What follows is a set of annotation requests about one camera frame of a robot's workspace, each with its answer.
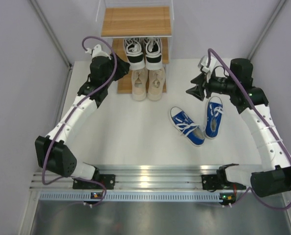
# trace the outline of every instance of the blue canvas sneaker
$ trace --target blue canvas sneaker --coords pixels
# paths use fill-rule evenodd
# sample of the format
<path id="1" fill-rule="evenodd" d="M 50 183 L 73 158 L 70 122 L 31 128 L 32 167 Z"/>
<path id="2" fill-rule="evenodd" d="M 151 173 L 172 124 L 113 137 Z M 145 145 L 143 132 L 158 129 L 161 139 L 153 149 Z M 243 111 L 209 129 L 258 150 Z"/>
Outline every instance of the blue canvas sneaker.
<path id="1" fill-rule="evenodd" d="M 207 124 L 205 130 L 207 138 L 213 139 L 218 135 L 223 113 L 222 100 L 217 96 L 211 97 L 207 105 Z"/>
<path id="2" fill-rule="evenodd" d="M 205 135 L 203 131 L 182 109 L 173 107 L 170 110 L 170 121 L 193 145 L 200 146 L 204 143 Z"/>

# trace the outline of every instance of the shoe rack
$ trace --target shoe rack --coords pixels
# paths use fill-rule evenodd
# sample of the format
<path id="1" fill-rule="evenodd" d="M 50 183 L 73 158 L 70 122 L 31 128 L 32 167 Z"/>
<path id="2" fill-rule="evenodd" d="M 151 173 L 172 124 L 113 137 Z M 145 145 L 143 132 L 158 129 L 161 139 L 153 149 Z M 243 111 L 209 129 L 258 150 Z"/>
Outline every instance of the shoe rack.
<path id="1" fill-rule="evenodd" d="M 168 80 L 167 65 L 170 61 L 173 9 L 165 6 L 106 7 L 101 30 L 103 38 L 112 38 L 115 53 L 128 61 L 123 40 L 125 37 L 160 37 L 162 41 L 162 60 Z M 132 71 L 118 81 L 118 94 L 131 94 Z M 166 82 L 163 92 L 167 91 Z"/>

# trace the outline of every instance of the metal floor panel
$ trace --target metal floor panel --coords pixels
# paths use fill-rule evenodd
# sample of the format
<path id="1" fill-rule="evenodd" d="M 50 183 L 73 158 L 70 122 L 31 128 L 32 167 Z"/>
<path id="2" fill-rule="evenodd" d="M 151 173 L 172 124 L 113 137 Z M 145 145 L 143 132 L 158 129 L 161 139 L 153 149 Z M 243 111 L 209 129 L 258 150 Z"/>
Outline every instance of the metal floor panel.
<path id="1" fill-rule="evenodd" d="M 266 198 L 281 207 L 281 196 Z M 90 209 L 39 201 L 31 235 L 291 235 L 286 212 L 272 211 L 251 195 L 232 208 L 193 202 L 105 202 Z"/>

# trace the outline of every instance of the white arm segment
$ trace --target white arm segment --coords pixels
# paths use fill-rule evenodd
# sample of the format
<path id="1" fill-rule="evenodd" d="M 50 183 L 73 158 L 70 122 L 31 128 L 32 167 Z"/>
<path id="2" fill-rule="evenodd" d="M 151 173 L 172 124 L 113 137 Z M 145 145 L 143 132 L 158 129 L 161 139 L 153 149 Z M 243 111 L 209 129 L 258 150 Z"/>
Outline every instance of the white arm segment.
<path id="1" fill-rule="evenodd" d="M 256 105 L 255 107 L 268 121 L 277 136 L 279 136 L 279 133 L 272 121 L 269 106 L 261 104 Z M 266 125 L 253 110 L 249 108 L 245 109 L 241 113 L 241 117 L 247 124 L 253 136 L 257 150 L 262 159 L 262 167 L 258 169 L 257 166 L 235 165 L 228 167 L 225 172 L 229 182 L 237 182 L 250 187 L 250 178 L 253 172 L 275 170 L 276 165 L 281 166 L 281 168 L 285 168 L 290 166 L 290 163 L 269 128 L 266 127 Z"/>
<path id="2" fill-rule="evenodd" d="M 72 106 L 62 118 L 62 120 L 56 125 L 56 127 L 47 134 L 49 139 L 52 140 L 62 124 L 65 124 L 61 133 L 57 137 L 56 141 L 64 141 L 66 146 L 73 142 L 74 138 L 78 134 L 79 129 L 85 123 L 87 118 L 97 109 L 95 100 L 86 99 L 78 107 L 77 103 L 83 99 L 85 95 L 77 96 Z M 76 108 L 71 118 L 65 123 L 65 120 L 72 109 Z M 91 180 L 95 172 L 95 167 L 77 160 L 77 166 L 72 174 L 73 177 L 80 177 L 83 179 Z"/>

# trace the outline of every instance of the shoe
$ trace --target shoe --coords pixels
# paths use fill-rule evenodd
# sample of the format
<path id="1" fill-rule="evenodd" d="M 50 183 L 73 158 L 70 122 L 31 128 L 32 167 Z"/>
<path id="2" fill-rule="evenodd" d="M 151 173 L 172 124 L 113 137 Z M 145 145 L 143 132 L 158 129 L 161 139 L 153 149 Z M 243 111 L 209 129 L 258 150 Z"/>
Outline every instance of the shoe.
<path id="1" fill-rule="evenodd" d="M 159 70 L 163 67 L 162 46 L 160 38 L 145 38 L 146 68 L 148 70 Z"/>
<path id="2" fill-rule="evenodd" d="M 160 100 L 163 94 L 163 87 L 166 80 L 164 67 L 159 70 L 150 70 L 149 72 L 149 91 L 147 96 L 152 101 Z"/>
<path id="3" fill-rule="evenodd" d="M 132 98 L 136 101 L 142 101 L 146 97 L 146 82 L 149 71 L 146 68 L 132 71 Z"/>
<path id="4" fill-rule="evenodd" d="M 125 38 L 124 50 L 130 64 L 130 70 L 141 70 L 145 67 L 141 40 L 139 38 Z"/>
<path id="5" fill-rule="evenodd" d="M 204 143 L 205 135 L 203 131 L 182 109 L 173 107 L 170 110 L 170 121 L 193 145 L 201 146 Z"/>
<path id="6" fill-rule="evenodd" d="M 212 97 L 207 105 L 207 124 L 205 130 L 207 138 L 213 139 L 218 135 L 223 113 L 222 100 L 217 96 Z"/>

